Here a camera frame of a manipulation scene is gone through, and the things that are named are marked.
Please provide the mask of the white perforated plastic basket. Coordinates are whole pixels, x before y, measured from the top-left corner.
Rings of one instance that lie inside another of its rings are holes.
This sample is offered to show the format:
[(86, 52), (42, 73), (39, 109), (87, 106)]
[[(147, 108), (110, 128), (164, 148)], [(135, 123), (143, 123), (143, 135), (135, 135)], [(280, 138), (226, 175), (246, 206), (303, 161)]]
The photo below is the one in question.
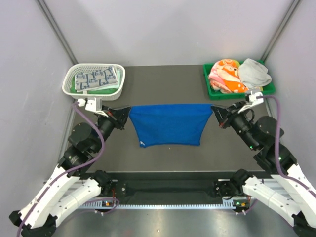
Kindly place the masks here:
[(80, 63), (65, 75), (62, 90), (74, 99), (99, 97), (117, 100), (123, 89), (126, 71), (119, 64)]

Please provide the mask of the blue white patterned towel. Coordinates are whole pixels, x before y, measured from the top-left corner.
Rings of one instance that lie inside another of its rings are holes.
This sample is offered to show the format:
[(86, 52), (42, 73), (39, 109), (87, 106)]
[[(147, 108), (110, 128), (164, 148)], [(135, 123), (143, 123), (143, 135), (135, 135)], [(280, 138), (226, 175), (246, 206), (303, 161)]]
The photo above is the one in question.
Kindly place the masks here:
[(114, 66), (93, 70), (86, 73), (78, 73), (72, 79), (72, 93), (88, 94), (112, 94), (120, 86), (119, 70)]

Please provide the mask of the light mint towel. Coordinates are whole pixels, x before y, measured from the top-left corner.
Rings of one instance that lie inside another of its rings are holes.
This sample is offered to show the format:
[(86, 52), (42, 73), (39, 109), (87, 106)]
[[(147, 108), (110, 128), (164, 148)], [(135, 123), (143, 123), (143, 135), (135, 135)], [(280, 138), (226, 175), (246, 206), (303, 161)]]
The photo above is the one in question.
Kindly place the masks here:
[(96, 70), (86, 75), (86, 90), (118, 89), (120, 86), (120, 71), (115, 67), (107, 67), (104, 70)]

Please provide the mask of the green microfiber towel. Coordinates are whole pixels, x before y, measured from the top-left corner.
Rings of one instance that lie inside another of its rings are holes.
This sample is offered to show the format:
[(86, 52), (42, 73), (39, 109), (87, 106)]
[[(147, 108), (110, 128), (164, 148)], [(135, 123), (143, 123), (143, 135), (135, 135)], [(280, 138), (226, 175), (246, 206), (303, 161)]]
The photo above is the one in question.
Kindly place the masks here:
[(75, 89), (75, 85), (73, 84), (70, 88), (70, 92), (71, 93), (74, 93), (74, 94), (84, 94), (84, 93), (87, 93), (87, 94), (113, 94), (115, 93), (116, 91), (118, 91), (118, 89), (114, 89), (114, 88), (110, 88), (110, 89), (102, 89), (102, 90), (92, 90), (92, 91), (81, 91), (81, 92), (78, 92), (76, 91)]

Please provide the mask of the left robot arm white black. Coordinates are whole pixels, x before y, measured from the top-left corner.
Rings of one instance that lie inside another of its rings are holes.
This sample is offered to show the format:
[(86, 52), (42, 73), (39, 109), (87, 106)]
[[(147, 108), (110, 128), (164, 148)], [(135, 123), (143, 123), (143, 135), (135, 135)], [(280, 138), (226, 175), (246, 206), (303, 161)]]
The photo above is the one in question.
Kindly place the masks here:
[(73, 128), (68, 138), (70, 147), (38, 194), (27, 206), (10, 214), (10, 221), (18, 228), (18, 237), (50, 237), (82, 204), (99, 195), (114, 198), (110, 175), (102, 170), (92, 174), (87, 171), (103, 154), (112, 131), (124, 130), (131, 107), (102, 106), (95, 112), (96, 123), (79, 110), (77, 103), (73, 108), (85, 122)]

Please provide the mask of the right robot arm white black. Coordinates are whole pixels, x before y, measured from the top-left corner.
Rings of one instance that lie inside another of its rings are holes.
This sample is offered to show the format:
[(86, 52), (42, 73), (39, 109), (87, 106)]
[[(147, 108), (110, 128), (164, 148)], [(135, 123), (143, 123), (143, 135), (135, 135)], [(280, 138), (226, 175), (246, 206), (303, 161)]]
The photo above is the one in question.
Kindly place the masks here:
[(284, 134), (277, 121), (263, 116), (254, 121), (254, 111), (241, 101), (229, 107), (211, 106), (222, 129), (231, 127), (253, 151), (257, 164), (290, 195), (286, 198), (267, 187), (244, 169), (234, 173), (226, 184), (229, 195), (250, 196), (281, 216), (299, 237), (316, 235), (316, 191), (303, 174), (297, 159), (282, 145)]

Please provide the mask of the orange pink towel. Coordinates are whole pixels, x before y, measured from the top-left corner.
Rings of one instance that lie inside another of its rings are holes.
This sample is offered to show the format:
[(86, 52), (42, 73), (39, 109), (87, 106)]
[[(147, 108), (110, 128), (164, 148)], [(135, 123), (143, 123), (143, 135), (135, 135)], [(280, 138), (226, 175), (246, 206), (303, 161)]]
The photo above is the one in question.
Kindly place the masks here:
[(222, 59), (216, 62), (209, 73), (210, 86), (221, 93), (244, 93), (248, 90), (238, 74), (240, 63), (233, 59)]

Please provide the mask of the white grey patterned towel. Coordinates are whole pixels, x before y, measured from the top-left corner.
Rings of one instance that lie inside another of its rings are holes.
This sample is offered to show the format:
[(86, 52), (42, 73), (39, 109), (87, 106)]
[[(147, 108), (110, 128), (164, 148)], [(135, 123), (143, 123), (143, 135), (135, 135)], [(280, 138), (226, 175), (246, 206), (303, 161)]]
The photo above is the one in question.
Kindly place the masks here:
[(264, 87), (272, 82), (268, 69), (261, 63), (247, 58), (238, 68), (241, 82), (248, 88)]

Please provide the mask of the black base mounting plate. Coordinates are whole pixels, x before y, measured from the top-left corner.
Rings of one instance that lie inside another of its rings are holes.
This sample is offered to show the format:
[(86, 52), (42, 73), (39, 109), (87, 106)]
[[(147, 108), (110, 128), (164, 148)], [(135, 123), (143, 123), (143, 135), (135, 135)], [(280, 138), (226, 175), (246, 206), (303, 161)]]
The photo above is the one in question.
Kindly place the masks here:
[(241, 196), (234, 172), (112, 172), (122, 204), (209, 204)]

